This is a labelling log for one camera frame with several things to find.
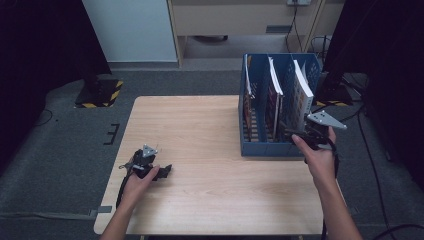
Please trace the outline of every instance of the black curtain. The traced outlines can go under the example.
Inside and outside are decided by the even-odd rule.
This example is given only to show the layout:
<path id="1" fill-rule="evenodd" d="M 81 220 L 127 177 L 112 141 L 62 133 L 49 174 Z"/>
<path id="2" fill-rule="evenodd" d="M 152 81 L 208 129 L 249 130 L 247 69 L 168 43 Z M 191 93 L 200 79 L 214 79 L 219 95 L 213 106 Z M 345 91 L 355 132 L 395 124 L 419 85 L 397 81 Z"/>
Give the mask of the black curtain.
<path id="1" fill-rule="evenodd" d="M 368 75 L 367 115 L 388 158 L 403 163 L 424 190 L 423 16 L 422 0 L 346 0 L 325 59 L 324 85 L 338 85 L 344 73 Z"/>
<path id="2" fill-rule="evenodd" d="M 81 0 L 0 0 L 0 174 L 50 90 L 110 73 Z"/>

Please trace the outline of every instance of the black tripod base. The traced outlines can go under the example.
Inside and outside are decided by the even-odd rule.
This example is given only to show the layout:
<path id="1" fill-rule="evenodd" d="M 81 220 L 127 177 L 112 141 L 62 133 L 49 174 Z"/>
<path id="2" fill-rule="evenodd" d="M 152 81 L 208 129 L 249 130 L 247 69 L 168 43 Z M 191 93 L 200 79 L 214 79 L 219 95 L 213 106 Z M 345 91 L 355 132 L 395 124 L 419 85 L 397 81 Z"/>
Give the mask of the black tripod base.
<path id="1" fill-rule="evenodd" d="M 350 106 L 353 104 L 352 97 L 344 85 L 338 85 L 335 89 L 322 89 L 315 98 L 318 106 Z"/>
<path id="2" fill-rule="evenodd" d="M 75 107 L 95 108 L 112 106 L 118 97 L 122 83 L 123 81 L 117 79 L 98 80 L 98 89 L 94 93 L 89 91 L 86 84 L 75 101 Z"/>

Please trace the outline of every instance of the blue file organizer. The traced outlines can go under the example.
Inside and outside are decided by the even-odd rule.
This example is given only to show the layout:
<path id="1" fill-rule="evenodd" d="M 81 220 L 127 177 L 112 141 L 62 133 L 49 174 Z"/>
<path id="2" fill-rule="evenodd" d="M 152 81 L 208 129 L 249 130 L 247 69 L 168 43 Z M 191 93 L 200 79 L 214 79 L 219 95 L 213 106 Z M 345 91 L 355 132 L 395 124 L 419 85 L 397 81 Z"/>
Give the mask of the blue file organizer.
<path id="1" fill-rule="evenodd" d="M 321 67 L 315 54 L 309 53 L 280 53 L 280 54 L 245 54 L 243 56 L 242 76 L 240 82 L 239 95 L 239 128 L 240 128 L 240 148 L 242 156 L 272 156 L 272 157 L 299 157 L 302 156 L 299 149 L 291 142 L 272 141 L 270 129 L 265 123 L 265 109 L 267 102 L 268 86 L 271 83 L 269 73 L 268 57 L 274 59 L 274 68 L 280 80 L 284 93 L 283 112 L 290 114 L 292 106 L 289 101 L 294 83 L 294 63 L 297 60 L 302 67 L 305 64 L 306 78 L 309 87 L 315 93 L 318 80 L 321 75 Z M 248 74 L 254 99 L 251 99 L 252 118 L 252 138 L 247 134 L 247 124 L 244 119 L 244 94 L 246 88 L 246 67 L 248 64 Z"/>

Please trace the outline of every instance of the book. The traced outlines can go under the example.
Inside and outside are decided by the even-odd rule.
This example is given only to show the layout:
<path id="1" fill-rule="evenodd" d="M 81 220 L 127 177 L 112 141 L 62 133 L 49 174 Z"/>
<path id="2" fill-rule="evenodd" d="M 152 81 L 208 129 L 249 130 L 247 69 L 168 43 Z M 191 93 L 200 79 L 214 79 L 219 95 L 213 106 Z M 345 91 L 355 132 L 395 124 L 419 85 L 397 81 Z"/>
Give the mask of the book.
<path id="1" fill-rule="evenodd" d="M 279 112 L 282 109 L 283 91 L 280 87 L 277 72 L 274 68 L 274 60 L 268 57 L 269 72 L 265 72 L 265 77 L 269 77 L 267 104 L 265 109 L 265 121 L 271 132 L 272 140 L 278 141 L 278 121 Z"/>
<path id="2" fill-rule="evenodd" d="M 243 98 L 243 113 L 244 113 L 244 119 L 246 121 L 246 127 L 247 127 L 247 137 L 249 141 L 252 141 L 252 102 L 251 100 L 255 98 L 255 96 L 252 93 L 252 88 L 250 85 L 250 79 L 249 79 L 249 67 L 248 67 L 248 58 L 245 57 L 245 74 L 246 74 L 246 87 L 244 88 L 244 98 Z"/>
<path id="3" fill-rule="evenodd" d="M 292 111 L 289 116 L 290 126 L 298 131 L 305 129 L 305 116 L 310 113 L 314 94 L 308 85 L 308 80 L 304 70 L 299 66 L 297 60 L 294 60 L 295 78 L 293 92 L 291 97 Z"/>
<path id="4" fill-rule="evenodd" d="M 293 92 L 293 83 L 294 83 L 294 62 L 288 61 L 287 64 L 283 67 L 283 76 L 281 76 L 280 79 L 280 85 L 281 89 L 284 93 L 284 101 L 281 106 L 280 110 L 280 116 L 279 116 L 279 123 L 283 123 L 284 126 L 287 126 L 288 123 L 288 116 L 290 116 L 291 111 L 291 97 Z"/>

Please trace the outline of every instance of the wooden table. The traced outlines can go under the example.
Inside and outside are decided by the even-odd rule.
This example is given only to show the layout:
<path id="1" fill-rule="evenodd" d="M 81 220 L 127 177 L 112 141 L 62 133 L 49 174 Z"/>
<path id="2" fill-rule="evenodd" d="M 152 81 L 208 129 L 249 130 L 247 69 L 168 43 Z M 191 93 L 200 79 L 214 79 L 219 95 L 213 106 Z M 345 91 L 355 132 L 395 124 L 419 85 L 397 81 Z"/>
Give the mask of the wooden table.
<path id="1" fill-rule="evenodd" d="M 115 211 L 125 169 L 136 150 L 157 148 L 155 164 L 173 168 L 153 182 L 134 211 L 128 234 L 320 234 L 322 210 L 303 159 L 241 157 L 238 96 L 136 99 L 94 230 Z"/>

